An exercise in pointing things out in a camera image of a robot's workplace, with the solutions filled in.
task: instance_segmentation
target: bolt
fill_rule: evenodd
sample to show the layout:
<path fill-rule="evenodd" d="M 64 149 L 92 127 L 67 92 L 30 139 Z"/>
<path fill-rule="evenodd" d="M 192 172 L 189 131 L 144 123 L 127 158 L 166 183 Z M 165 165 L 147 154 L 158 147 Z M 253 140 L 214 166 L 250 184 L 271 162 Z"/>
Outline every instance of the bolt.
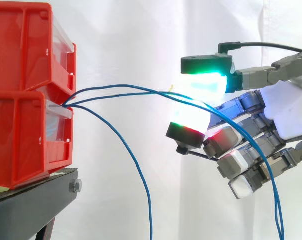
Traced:
<path fill-rule="evenodd" d="M 73 180 L 71 186 L 70 186 L 70 190 L 73 193 L 79 193 L 82 190 L 82 181 L 77 179 L 77 180 Z"/>

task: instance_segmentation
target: green light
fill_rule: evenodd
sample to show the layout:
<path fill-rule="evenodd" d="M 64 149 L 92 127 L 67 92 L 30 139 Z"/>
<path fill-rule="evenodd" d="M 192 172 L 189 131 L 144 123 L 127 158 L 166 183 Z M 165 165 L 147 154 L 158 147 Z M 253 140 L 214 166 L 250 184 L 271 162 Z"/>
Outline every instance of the green light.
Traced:
<path fill-rule="evenodd" d="M 182 74 L 179 82 L 174 85 L 174 92 L 187 95 L 196 100 L 193 103 L 205 107 L 201 102 L 214 105 L 224 96 L 226 81 L 227 77 L 218 72 Z M 204 134 L 210 122 L 210 114 L 180 105 L 172 122 Z"/>

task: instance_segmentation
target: blue cable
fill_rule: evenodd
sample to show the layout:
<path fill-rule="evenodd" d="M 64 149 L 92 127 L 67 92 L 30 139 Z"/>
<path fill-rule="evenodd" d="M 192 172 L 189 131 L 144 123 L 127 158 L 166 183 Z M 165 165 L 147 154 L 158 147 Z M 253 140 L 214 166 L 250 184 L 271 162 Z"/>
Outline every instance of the blue cable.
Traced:
<path fill-rule="evenodd" d="M 142 179 L 142 182 L 143 182 L 143 185 L 144 185 L 144 188 L 145 188 L 145 191 L 146 191 L 146 195 L 147 195 L 147 202 L 148 202 L 148 207 L 149 207 L 149 222 L 150 222 L 150 240 L 153 239 L 153 222 L 152 222 L 152 206 L 151 206 L 151 195 L 150 195 L 150 191 L 149 191 L 149 188 L 146 184 L 146 181 L 145 181 L 145 178 L 143 176 L 143 173 L 142 173 L 142 170 L 140 168 L 140 165 L 136 159 L 136 157 L 134 156 L 132 150 L 130 149 L 130 147 L 128 146 L 128 144 L 126 143 L 126 141 L 124 140 L 124 138 L 122 137 L 122 135 L 107 121 L 105 120 L 104 118 L 102 118 L 100 115 L 98 115 L 97 113 L 93 112 L 92 110 L 86 108 L 86 107 L 83 107 L 83 106 L 77 106 L 77 105 L 68 105 L 68 107 L 74 107 L 74 108 L 77 108 L 77 109 L 83 109 L 91 114 L 93 114 L 94 116 L 96 116 L 98 119 L 100 119 L 102 122 L 104 122 L 106 125 L 108 125 L 112 130 L 113 132 L 115 132 L 115 134 L 121 139 L 122 143 L 124 144 L 124 146 L 126 147 L 127 151 L 129 152 L 129 154 L 131 155 L 134 163 L 135 163 L 135 166 L 136 166 L 136 169 L 137 171 L 139 172 L 140 174 L 140 177 Z"/>
<path fill-rule="evenodd" d="M 279 234 L 280 240 L 284 240 L 284 224 L 283 224 L 283 218 L 282 218 L 282 210 L 281 210 L 281 205 L 280 205 L 280 199 L 279 199 L 278 191 L 277 191 L 276 184 L 275 184 L 275 181 L 274 181 L 274 176 L 273 176 L 273 173 L 272 173 L 272 169 L 271 169 L 269 163 L 267 162 L 266 157 L 264 156 L 264 154 L 261 151 L 261 149 L 259 148 L 259 146 L 255 143 L 255 141 L 253 140 L 253 138 L 243 128 L 241 128 L 240 126 L 238 126 L 236 123 L 234 123 L 228 117 L 226 117 L 222 113 L 218 112 L 217 110 L 215 110 L 211 106 L 206 105 L 208 107 L 208 109 L 207 109 L 207 108 L 198 106 L 196 104 L 193 104 L 193 103 L 190 103 L 190 102 L 186 102 L 186 101 L 182 101 L 180 99 L 176 99 L 174 97 L 168 96 L 168 95 L 166 95 L 165 93 L 162 93 L 162 92 L 154 91 L 152 89 L 148 89 L 148 88 L 144 88 L 144 87 L 127 85 L 127 84 L 119 84 L 119 85 L 117 84 L 117 85 L 110 85 L 110 86 L 104 86 L 104 87 L 103 86 L 102 87 L 91 87 L 91 88 L 86 88 L 86 89 L 80 90 L 80 91 L 76 92 L 75 94 L 73 94 L 63 104 L 63 106 L 64 107 L 70 107 L 71 105 L 66 105 L 67 102 L 70 101 L 73 97 L 75 97 L 79 93 L 86 92 L 86 91 L 92 91 L 92 90 L 102 90 L 102 89 L 110 89 L 110 88 L 118 88 L 118 87 L 119 88 L 132 88 L 132 89 L 146 91 L 146 92 L 149 92 L 149 93 L 152 93 L 152 94 L 160 95 L 160 96 L 162 96 L 164 98 L 167 98 L 167 99 L 179 102 L 179 103 L 183 103 L 183 104 L 186 104 L 186 105 L 189 105 L 189 106 L 192 106 L 192 107 L 196 107 L 196 108 L 205 110 L 205 111 L 207 111 L 207 112 L 209 112 L 211 114 L 214 114 L 214 115 L 218 116 L 221 120 L 223 120 L 224 122 L 228 123 L 236 131 L 238 131 L 251 144 L 251 146 L 259 153 L 259 155 L 261 156 L 261 158 L 265 162 L 265 165 L 266 165 L 266 167 L 268 169 L 268 172 L 269 172 L 270 178 L 271 178 L 271 182 L 272 182 L 273 193 L 274 193 L 276 227 L 277 227 L 277 230 L 278 230 L 278 234 Z M 135 95 L 138 95 L 138 94 L 137 93 L 136 94 L 135 93 L 134 94 L 133 93 L 128 93 L 125 96 L 133 96 L 133 95 L 135 96 Z M 115 96 L 100 97 L 99 99 L 116 98 L 116 97 L 122 97 L 122 96 L 123 96 L 123 94 L 122 95 L 115 95 Z M 187 96 L 183 96 L 181 94 L 179 94 L 179 96 L 180 97 L 185 97 L 187 99 L 191 99 L 191 98 L 189 98 Z M 281 228 L 280 228 L 279 223 L 278 223 L 278 216 L 277 216 L 277 214 L 279 214 L 279 217 L 280 217 Z"/>
<path fill-rule="evenodd" d="M 175 92 L 170 92 L 170 91 L 160 91 L 159 93 L 162 94 L 167 94 L 167 95 L 174 95 L 177 97 L 182 97 L 188 100 L 193 100 L 192 98 L 188 97 L 188 96 L 184 96 L 182 94 L 179 93 L 175 93 Z M 113 98 L 118 98 L 118 97 L 128 97 L 128 96 L 140 96 L 140 95 L 154 95 L 155 93 L 150 93 L 150 92 L 136 92 L 136 93 L 124 93 L 124 94 L 116 94 L 116 95 L 110 95 L 110 96 L 99 96 L 99 97 L 94 97 L 94 98 L 89 98 L 86 100 L 82 100 L 82 101 L 77 101 L 72 103 L 72 105 L 78 105 L 78 104 L 83 104 L 83 103 L 87 103 L 87 102 L 91 102 L 91 101 L 95 101 L 95 100 L 102 100 L 102 99 L 113 99 Z"/>

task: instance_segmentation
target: robotic hand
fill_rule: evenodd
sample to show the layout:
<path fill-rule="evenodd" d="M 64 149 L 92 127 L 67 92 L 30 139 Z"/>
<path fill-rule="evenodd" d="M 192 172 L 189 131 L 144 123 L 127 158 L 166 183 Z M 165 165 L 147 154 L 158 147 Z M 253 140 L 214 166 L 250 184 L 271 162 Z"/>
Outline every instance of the robotic hand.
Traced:
<path fill-rule="evenodd" d="M 221 43 L 216 55 L 182 58 L 181 72 L 218 71 L 227 77 L 226 93 L 260 89 L 227 101 L 216 110 L 232 120 L 250 115 L 238 125 L 255 138 L 267 157 L 274 177 L 277 177 L 302 161 L 302 52 L 271 66 L 232 72 L 232 57 L 227 55 L 227 51 L 238 49 L 236 46 L 240 44 Z M 211 115 L 208 129 L 221 124 L 224 122 Z M 216 160 L 218 171 L 230 180 L 229 186 L 237 199 L 247 197 L 270 180 L 259 154 L 250 144 L 245 144 L 246 141 L 235 129 L 226 126 L 207 135 L 206 139 L 205 135 L 173 123 L 166 134 L 178 143 L 177 152 L 184 155 L 193 153 L 191 149 L 201 148 L 203 143 L 207 158 Z M 295 149 L 283 149 L 286 143 L 295 141 L 301 141 Z"/>

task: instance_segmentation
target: black cable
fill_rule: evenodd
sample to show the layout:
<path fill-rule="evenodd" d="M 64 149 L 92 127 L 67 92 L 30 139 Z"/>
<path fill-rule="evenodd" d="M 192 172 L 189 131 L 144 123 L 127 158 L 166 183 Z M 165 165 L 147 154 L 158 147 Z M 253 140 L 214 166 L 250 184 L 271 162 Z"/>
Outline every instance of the black cable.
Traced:
<path fill-rule="evenodd" d="M 269 48 L 276 48 L 276 49 L 284 49 L 288 51 L 293 51 L 297 53 L 302 53 L 302 49 L 285 46 L 275 43 L 268 43 L 268 42 L 224 42 L 220 43 L 218 46 L 218 53 L 220 54 L 227 54 L 228 51 L 240 49 L 242 47 L 269 47 Z"/>
<path fill-rule="evenodd" d="M 302 49 L 299 48 L 275 44 L 275 43 L 268 43 L 268 42 L 243 42 L 241 43 L 240 46 L 241 47 L 269 47 L 269 48 L 284 49 L 288 51 L 302 53 Z"/>
<path fill-rule="evenodd" d="M 208 158 L 206 155 L 195 152 L 195 151 L 188 151 L 188 154 L 193 155 L 193 156 L 197 156 L 197 157 L 200 157 L 200 158 L 203 158 L 203 159 L 211 160 L 211 161 L 214 161 L 214 162 L 217 162 L 217 160 L 218 160 L 217 158 L 214 158 L 214 157 Z"/>

